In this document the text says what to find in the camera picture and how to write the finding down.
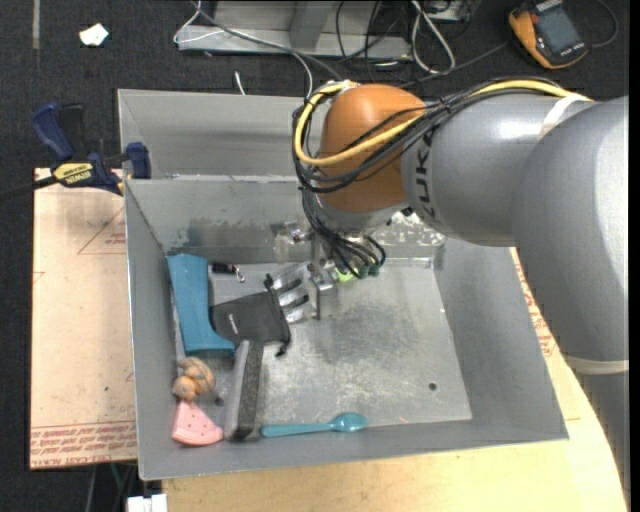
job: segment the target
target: blue clamp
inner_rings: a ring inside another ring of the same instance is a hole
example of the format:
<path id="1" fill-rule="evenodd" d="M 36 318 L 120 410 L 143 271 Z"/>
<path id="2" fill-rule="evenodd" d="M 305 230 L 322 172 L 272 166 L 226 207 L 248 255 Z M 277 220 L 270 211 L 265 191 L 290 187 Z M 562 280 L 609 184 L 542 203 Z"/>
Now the blue clamp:
<path id="1" fill-rule="evenodd" d="M 118 185 L 122 180 L 111 169 L 125 161 L 131 161 L 134 178 L 151 178 L 149 154 L 141 142 L 132 142 L 125 153 L 106 159 L 97 152 L 84 154 L 86 143 L 82 116 L 81 105 L 60 108 L 56 102 L 47 103 L 31 116 L 31 126 L 36 135 L 56 154 L 56 162 L 51 166 L 51 173 L 55 178 L 54 181 L 48 181 L 47 185 L 58 182 L 67 187 L 98 187 L 121 194 L 121 186 Z M 74 142 L 69 140 L 65 130 L 61 128 L 63 121 L 63 126 L 75 137 Z"/>

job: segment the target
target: pink object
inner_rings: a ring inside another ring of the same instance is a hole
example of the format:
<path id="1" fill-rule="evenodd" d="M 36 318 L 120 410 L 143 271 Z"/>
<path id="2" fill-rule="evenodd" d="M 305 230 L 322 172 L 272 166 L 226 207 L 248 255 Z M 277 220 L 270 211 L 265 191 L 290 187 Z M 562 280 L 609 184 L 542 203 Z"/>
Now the pink object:
<path id="1" fill-rule="evenodd" d="M 180 400 L 171 439 L 193 446 L 203 446 L 220 441 L 222 429 L 193 402 Z"/>

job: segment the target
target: teal spoon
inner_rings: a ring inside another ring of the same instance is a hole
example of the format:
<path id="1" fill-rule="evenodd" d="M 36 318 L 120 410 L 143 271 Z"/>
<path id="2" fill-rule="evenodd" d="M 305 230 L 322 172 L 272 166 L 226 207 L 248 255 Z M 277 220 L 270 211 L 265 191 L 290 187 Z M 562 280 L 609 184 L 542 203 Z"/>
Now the teal spoon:
<path id="1" fill-rule="evenodd" d="M 335 430 L 336 432 L 355 432 L 369 425 L 367 418 L 355 412 L 338 414 L 328 423 L 309 423 L 302 425 L 264 425 L 260 433 L 264 437 L 293 436 L 296 434 L 308 434 L 310 432 L 324 432 Z"/>

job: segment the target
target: seashell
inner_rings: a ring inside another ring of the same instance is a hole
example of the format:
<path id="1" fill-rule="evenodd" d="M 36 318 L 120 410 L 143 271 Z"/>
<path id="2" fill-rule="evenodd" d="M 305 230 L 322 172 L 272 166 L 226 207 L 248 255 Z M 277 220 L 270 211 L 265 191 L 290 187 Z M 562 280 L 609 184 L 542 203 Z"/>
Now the seashell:
<path id="1" fill-rule="evenodd" d="M 211 369 L 197 357 L 187 357 L 178 361 L 178 366 L 184 370 L 184 374 L 194 380 L 196 393 L 201 395 L 211 393 L 216 387 L 216 379 Z"/>
<path id="2" fill-rule="evenodd" d="M 184 400 L 191 402 L 198 394 L 198 389 L 199 386 L 195 380 L 193 380 L 191 377 L 183 375 L 182 377 L 178 377 L 173 381 L 171 392 L 178 398 L 183 398 Z"/>

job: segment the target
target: cardboard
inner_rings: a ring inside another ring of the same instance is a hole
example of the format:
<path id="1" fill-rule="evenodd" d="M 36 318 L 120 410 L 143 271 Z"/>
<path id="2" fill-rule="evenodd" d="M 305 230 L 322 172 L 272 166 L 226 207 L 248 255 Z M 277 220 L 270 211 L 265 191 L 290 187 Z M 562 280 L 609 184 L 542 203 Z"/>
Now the cardboard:
<path id="1" fill-rule="evenodd" d="M 135 459 L 123 198 L 52 185 L 34 209 L 30 468 Z"/>

